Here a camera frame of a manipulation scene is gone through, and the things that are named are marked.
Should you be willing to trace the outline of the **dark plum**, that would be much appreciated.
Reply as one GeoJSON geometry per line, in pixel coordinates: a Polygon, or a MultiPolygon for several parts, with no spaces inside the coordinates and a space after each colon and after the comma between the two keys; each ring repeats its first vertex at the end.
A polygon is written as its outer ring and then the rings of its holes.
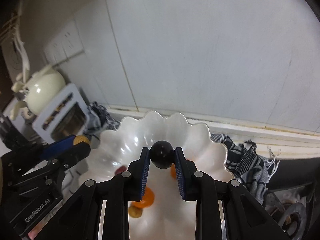
{"type": "Polygon", "coordinates": [[[150,148],[150,160],[157,168],[167,169],[175,161],[175,152],[172,145],[164,140],[160,140],[150,148]]]}

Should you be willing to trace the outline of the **large orange mandarin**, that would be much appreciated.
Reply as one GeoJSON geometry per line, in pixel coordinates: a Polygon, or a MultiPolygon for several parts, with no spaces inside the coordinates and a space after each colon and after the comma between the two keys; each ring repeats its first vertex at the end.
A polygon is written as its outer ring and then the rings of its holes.
{"type": "Polygon", "coordinates": [[[149,187],[146,187],[142,200],[139,202],[131,202],[131,205],[139,209],[144,209],[144,208],[150,207],[153,204],[154,200],[155,200],[154,192],[149,187]]]}

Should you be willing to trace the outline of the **yellow green grape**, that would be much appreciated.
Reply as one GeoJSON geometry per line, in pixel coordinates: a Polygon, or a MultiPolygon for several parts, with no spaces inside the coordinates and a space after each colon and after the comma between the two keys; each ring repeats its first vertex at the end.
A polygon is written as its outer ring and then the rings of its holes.
{"type": "Polygon", "coordinates": [[[81,142],[85,142],[85,143],[88,144],[88,145],[91,144],[90,140],[89,140],[86,136],[84,136],[84,135],[77,135],[77,136],[73,139],[73,145],[74,145],[74,146],[77,145],[77,144],[79,144],[79,143],[81,143],[81,142]]]}

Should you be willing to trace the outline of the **checkered kitchen towel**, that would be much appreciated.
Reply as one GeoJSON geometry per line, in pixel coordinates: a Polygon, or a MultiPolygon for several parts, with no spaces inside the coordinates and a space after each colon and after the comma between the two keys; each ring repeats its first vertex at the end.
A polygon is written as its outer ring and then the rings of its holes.
{"type": "Polygon", "coordinates": [[[162,116],[148,111],[140,119],[126,116],[118,121],[96,102],[90,104],[89,112],[86,133],[97,136],[99,146],[86,158],[88,170],[80,183],[111,179],[118,168],[137,159],[143,147],[165,140],[173,147],[181,147],[186,158],[214,179],[228,182],[235,178],[262,204],[267,184],[280,163],[275,157],[258,155],[254,142],[246,142],[249,148],[237,145],[225,134],[210,133],[204,123],[190,124],[182,113],[162,116]]]}

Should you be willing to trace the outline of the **small orange in bowl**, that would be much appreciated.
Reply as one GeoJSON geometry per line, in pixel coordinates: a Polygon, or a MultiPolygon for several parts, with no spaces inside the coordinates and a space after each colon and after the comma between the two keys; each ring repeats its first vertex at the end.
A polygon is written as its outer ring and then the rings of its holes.
{"type": "Polygon", "coordinates": [[[174,164],[170,167],[170,175],[173,179],[176,179],[176,168],[174,164]]]}

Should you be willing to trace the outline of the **steel pot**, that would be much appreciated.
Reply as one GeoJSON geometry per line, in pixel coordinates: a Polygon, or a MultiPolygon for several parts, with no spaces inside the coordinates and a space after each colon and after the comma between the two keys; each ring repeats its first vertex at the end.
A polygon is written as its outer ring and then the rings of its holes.
{"type": "Polygon", "coordinates": [[[67,136],[77,135],[80,129],[84,126],[85,121],[86,117],[79,105],[76,103],[55,127],[51,133],[52,139],[54,141],[59,141],[67,136]]]}

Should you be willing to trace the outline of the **white rack stand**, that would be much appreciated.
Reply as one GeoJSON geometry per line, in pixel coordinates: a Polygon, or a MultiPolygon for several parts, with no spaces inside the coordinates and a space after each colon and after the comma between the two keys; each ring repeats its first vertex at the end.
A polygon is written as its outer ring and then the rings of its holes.
{"type": "Polygon", "coordinates": [[[66,85],[41,111],[32,123],[33,130],[43,141],[49,144],[55,142],[51,137],[51,133],[76,103],[86,117],[84,126],[77,134],[81,135],[89,122],[89,110],[76,85],[73,83],[66,85]]]}

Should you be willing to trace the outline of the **brown longan in bowl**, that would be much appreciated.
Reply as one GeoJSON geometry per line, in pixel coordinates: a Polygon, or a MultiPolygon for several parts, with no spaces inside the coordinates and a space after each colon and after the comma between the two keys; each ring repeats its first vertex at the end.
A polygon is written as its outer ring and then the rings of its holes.
{"type": "Polygon", "coordinates": [[[139,218],[139,217],[141,217],[142,214],[143,214],[143,209],[131,205],[131,206],[128,208],[128,214],[129,214],[129,216],[132,217],[132,218],[139,218]]]}

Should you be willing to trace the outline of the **black knife block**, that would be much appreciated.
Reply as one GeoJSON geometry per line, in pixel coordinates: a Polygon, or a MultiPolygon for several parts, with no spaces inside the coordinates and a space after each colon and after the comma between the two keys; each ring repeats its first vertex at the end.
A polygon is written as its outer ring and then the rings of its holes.
{"type": "Polygon", "coordinates": [[[28,143],[3,112],[1,112],[1,141],[12,151],[22,148],[28,143]]]}

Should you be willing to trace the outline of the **white scalloped fruit bowl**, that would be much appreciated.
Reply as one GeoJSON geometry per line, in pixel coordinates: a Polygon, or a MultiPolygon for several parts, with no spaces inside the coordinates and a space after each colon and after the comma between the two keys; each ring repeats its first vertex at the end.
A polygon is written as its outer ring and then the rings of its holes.
{"type": "MultiPolygon", "coordinates": [[[[92,142],[92,150],[99,141],[92,142]]],[[[63,182],[63,192],[71,196],[83,183],[80,177],[87,172],[86,159],[71,169],[63,182]]],[[[196,203],[182,200],[177,180],[170,175],[170,168],[160,169],[150,165],[147,187],[152,189],[155,200],[143,209],[139,218],[129,219],[131,239],[194,239],[196,225],[196,203]]]]}

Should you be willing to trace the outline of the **cream ceramic pot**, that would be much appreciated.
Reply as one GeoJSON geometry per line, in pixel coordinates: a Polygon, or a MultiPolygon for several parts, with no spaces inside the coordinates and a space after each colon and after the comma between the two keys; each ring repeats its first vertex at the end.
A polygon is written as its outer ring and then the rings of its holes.
{"type": "Polygon", "coordinates": [[[25,102],[29,111],[39,115],[50,101],[66,86],[63,75],[51,65],[35,72],[23,86],[25,102]]]}

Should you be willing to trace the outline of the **white hanging spoon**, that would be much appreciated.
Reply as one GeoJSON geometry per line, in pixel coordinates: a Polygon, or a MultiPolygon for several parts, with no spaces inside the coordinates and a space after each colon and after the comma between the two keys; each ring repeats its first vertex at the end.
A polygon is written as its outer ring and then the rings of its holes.
{"type": "Polygon", "coordinates": [[[21,56],[22,62],[22,82],[26,83],[29,79],[29,71],[30,71],[30,63],[29,58],[24,47],[24,42],[21,39],[21,32],[20,32],[20,18],[22,16],[23,11],[23,3],[22,1],[19,2],[17,7],[17,21],[15,24],[15,32],[14,32],[14,44],[21,56]]]}

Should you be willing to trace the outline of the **black gas stove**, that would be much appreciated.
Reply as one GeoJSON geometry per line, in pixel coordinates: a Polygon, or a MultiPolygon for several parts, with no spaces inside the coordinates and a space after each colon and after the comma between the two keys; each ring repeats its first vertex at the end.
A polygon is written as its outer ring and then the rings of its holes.
{"type": "Polygon", "coordinates": [[[310,182],[268,190],[263,207],[289,239],[304,239],[319,219],[319,187],[310,182]]]}

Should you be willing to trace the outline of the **wall power sockets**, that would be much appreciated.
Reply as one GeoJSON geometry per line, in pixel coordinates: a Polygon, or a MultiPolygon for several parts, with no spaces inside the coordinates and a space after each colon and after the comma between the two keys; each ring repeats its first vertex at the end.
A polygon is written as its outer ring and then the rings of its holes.
{"type": "Polygon", "coordinates": [[[49,64],[55,65],[71,59],[83,51],[75,20],[71,20],[44,46],[43,52],[49,64]]]}

